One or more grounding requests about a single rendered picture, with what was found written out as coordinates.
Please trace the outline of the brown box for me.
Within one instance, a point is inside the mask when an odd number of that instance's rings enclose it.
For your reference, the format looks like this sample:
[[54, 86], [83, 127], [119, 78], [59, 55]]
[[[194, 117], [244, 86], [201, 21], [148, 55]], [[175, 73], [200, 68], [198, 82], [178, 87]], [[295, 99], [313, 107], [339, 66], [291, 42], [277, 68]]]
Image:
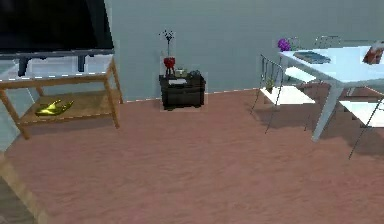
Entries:
[[384, 54], [384, 41], [374, 43], [367, 51], [363, 58], [363, 62], [369, 65], [379, 64]]

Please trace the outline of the wooden television stand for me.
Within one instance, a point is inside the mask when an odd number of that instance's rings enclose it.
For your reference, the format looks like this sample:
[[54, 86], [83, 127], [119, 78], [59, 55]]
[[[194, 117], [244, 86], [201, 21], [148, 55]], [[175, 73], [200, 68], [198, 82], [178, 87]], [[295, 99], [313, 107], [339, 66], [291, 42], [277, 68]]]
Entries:
[[[32, 59], [22, 77], [18, 75], [18, 68], [18, 65], [14, 65], [0, 73], [0, 100], [24, 138], [29, 137], [26, 128], [38, 124], [98, 117], [110, 117], [115, 125], [119, 124], [117, 105], [123, 102], [123, 98], [116, 63], [112, 55], [86, 57], [82, 72], [77, 68], [75, 57]], [[101, 83], [104, 88], [98, 91], [55, 95], [44, 93], [44, 89], [48, 86], [85, 83]], [[21, 88], [36, 89], [39, 98], [23, 115], [18, 115], [6, 92]], [[73, 105], [58, 116], [35, 115], [35, 111], [41, 104], [49, 104], [58, 99], [61, 100], [59, 106], [69, 101], [73, 101]]]

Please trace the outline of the black side table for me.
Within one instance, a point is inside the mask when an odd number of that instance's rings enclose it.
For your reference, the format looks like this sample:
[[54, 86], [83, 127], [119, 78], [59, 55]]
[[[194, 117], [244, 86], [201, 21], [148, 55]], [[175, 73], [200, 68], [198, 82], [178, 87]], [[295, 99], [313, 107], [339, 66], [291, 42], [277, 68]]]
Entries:
[[173, 110], [183, 107], [199, 108], [204, 104], [206, 81], [201, 76], [187, 76], [187, 83], [182, 85], [169, 85], [169, 79], [175, 77], [159, 76], [161, 88], [161, 101], [165, 110]]

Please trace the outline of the red vase with twigs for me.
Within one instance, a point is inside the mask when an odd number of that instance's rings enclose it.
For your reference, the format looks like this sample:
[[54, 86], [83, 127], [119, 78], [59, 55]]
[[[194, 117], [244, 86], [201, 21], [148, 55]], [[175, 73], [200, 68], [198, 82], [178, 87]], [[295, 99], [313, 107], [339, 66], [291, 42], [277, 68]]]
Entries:
[[165, 76], [170, 77], [175, 74], [174, 66], [176, 63], [176, 59], [171, 55], [171, 41], [174, 39], [174, 35], [172, 30], [164, 30], [160, 33], [160, 35], [163, 35], [165, 40], [167, 41], [167, 55], [163, 58], [163, 64], [166, 68]]

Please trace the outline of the golden sculpture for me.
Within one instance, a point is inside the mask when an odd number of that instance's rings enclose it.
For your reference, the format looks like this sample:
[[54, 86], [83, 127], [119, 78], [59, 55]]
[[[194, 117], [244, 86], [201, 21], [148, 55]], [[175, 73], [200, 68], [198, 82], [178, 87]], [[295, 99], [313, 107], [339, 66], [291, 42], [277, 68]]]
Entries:
[[53, 101], [49, 104], [41, 104], [40, 107], [35, 111], [36, 116], [58, 116], [67, 111], [72, 105], [73, 101], [69, 101], [64, 105], [59, 106], [60, 99]]

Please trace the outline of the white dining table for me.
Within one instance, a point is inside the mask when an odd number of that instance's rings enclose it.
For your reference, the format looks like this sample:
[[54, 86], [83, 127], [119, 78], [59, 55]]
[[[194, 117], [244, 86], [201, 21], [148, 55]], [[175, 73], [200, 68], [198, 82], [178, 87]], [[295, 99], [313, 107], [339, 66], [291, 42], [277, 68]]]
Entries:
[[314, 142], [319, 140], [344, 89], [369, 85], [384, 86], [384, 62], [374, 65], [363, 62], [369, 49], [369, 46], [313, 49], [313, 52], [331, 59], [330, 63], [325, 64], [310, 64], [298, 59], [294, 56], [295, 51], [279, 53], [283, 69], [289, 64], [301, 65], [308, 73], [330, 85], [326, 102], [312, 135]]

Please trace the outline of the dark blue book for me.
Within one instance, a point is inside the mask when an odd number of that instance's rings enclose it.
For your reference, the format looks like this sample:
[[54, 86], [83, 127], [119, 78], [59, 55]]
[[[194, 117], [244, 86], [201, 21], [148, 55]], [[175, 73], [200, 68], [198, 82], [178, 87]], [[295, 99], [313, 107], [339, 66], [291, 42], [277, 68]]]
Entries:
[[310, 64], [325, 64], [331, 62], [330, 58], [313, 51], [295, 52], [294, 56]]

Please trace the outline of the black television set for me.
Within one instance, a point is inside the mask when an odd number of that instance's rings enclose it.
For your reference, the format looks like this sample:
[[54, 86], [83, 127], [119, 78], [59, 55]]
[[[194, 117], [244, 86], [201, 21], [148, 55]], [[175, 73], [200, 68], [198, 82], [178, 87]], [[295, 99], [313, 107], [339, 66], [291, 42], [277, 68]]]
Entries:
[[114, 52], [104, 0], [0, 0], [0, 60], [24, 76], [34, 58], [85, 58]]

